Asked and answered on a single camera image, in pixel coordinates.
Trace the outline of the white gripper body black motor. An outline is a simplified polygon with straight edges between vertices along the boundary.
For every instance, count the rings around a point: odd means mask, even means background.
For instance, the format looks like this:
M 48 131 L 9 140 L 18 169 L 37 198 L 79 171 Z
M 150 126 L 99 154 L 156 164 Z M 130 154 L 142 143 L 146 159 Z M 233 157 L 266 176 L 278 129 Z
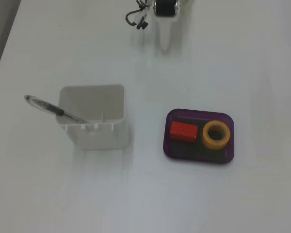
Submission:
M 180 0 L 153 0 L 152 12 L 155 22 L 177 22 L 180 16 Z

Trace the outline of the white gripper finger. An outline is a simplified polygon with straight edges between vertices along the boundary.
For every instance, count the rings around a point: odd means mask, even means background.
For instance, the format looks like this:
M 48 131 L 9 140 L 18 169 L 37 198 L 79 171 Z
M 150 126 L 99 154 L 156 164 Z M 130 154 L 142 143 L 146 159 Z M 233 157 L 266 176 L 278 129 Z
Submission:
M 172 43 L 173 22 L 158 21 L 159 46 L 162 52 L 170 52 Z

